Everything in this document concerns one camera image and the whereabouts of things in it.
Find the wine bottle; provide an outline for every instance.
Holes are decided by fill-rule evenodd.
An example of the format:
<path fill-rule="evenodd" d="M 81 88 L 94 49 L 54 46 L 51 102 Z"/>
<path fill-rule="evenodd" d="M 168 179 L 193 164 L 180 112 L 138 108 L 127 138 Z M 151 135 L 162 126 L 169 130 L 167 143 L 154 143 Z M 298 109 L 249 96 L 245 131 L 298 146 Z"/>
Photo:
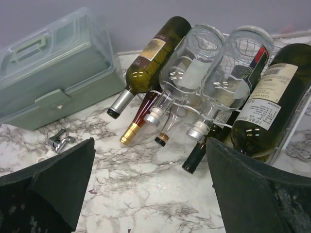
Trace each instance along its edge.
<path fill-rule="evenodd" d="M 107 111 L 112 118 L 117 119 L 135 95 L 158 85 L 158 75 L 155 74 L 190 29 L 191 25 L 182 17 L 175 16 L 167 21 L 128 68 L 126 87 Z"/>
<path fill-rule="evenodd" d="M 156 91 L 162 92 L 160 85 L 155 89 Z M 155 92 L 148 92 L 145 95 L 145 98 L 143 99 L 132 123 L 127 128 L 123 136 L 120 138 L 120 141 L 128 146 L 136 134 L 140 131 L 140 129 L 143 127 L 143 125 L 146 123 L 144 121 L 145 115 L 150 113 L 150 108 L 153 106 L 157 98 L 159 98 L 159 94 Z"/>
<path fill-rule="evenodd" d="M 245 72 L 247 71 L 247 67 L 236 65 L 232 71 L 231 75 L 233 75 L 236 78 L 242 78 Z M 258 76 L 252 76 L 252 84 L 256 85 L 258 80 Z M 220 123 L 227 123 L 229 125 L 232 125 L 239 115 L 238 112 L 220 112 L 216 118 L 216 122 Z M 217 140 L 224 142 L 230 133 L 230 128 L 224 127 L 224 126 L 219 126 L 216 124 L 213 124 L 210 128 L 209 133 L 205 136 L 203 143 L 197 143 L 196 146 L 193 148 L 192 152 L 188 156 L 187 160 L 184 162 L 182 165 L 182 168 L 193 174 L 200 164 L 201 160 L 203 159 L 204 155 L 206 154 L 206 140 L 209 137 L 214 137 Z"/>
<path fill-rule="evenodd" d="M 231 129 L 234 149 L 251 157 L 269 155 L 311 84 L 311 46 L 282 48 Z"/>

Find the white label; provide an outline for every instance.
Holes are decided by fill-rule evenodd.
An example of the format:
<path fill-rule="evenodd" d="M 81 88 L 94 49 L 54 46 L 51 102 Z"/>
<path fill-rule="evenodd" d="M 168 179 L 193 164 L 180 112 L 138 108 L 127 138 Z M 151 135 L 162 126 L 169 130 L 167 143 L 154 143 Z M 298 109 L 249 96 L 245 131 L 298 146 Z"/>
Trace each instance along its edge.
<path fill-rule="evenodd" d="M 204 63 L 197 59 L 193 59 L 182 79 L 178 81 L 177 85 L 191 90 L 199 88 L 201 80 L 207 73 L 211 64 L 212 62 Z"/>
<path fill-rule="evenodd" d="M 254 123 L 269 130 L 281 106 L 267 100 L 248 100 L 236 120 Z"/>
<path fill-rule="evenodd" d="M 165 41 L 158 38 L 153 38 L 149 44 L 140 53 L 140 57 L 144 57 L 149 61 L 152 61 L 156 55 L 160 52 L 161 48 L 165 45 Z"/>
<path fill-rule="evenodd" d="M 297 66 L 290 64 L 270 66 L 255 87 L 249 100 L 259 98 L 278 103 L 297 69 Z"/>
<path fill-rule="evenodd" d="M 218 125 L 217 123 L 226 124 L 231 116 L 232 112 L 219 112 L 215 118 L 214 124 Z"/>

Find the green plastic box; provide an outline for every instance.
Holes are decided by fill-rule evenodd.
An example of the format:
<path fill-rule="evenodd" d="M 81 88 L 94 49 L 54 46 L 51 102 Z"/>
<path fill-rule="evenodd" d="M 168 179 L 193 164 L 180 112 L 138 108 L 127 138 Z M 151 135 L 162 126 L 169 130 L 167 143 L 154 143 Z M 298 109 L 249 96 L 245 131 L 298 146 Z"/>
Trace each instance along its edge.
<path fill-rule="evenodd" d="M 109 35 L 81 8 L 0 51 L 0 124 L 34 130 L 125 88 Z"/>

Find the white marble surface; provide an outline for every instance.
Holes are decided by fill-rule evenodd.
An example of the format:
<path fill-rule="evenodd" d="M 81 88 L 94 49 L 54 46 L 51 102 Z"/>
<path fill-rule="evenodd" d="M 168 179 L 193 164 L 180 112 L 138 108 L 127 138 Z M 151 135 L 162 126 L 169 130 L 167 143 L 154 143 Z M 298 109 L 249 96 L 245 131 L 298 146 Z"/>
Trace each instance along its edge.
<path fill-rule="evenodd" d="M 310 38 L 278 40 L 277 45 L 309 43 Z M 136 55 L 121 57 L 128 67 Z M 118 120 L 106 114 L 117 95 L 69 117 L 27 131 L 0 128 L 0 175 L 34 164 L 49 146 L 48 137 L 66 128 L 76 143 L 95 139 L 96 157 L 81 211 L 80 233 L 224 233 L 206 159 L 194 175 L 182 170 L 194 142 L 180 129 L 166 147 L 153 142 L 156 131 L 146 127 L 125 147 L 120 136 L 132 121 L 135 98 Z M 275 166 L 311 177 L 311 107 Z"/>

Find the box handle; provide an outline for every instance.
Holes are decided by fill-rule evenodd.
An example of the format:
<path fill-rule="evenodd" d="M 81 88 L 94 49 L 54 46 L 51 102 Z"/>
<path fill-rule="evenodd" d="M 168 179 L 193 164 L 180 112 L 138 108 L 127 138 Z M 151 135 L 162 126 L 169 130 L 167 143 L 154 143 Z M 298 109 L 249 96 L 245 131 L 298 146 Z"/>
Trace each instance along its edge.
<path fill-rule="evenodd" d="M 19 62 L 41 51 L 47 45 L 47 38 L 40 35 L 15 49 L 10 62 Z"/>

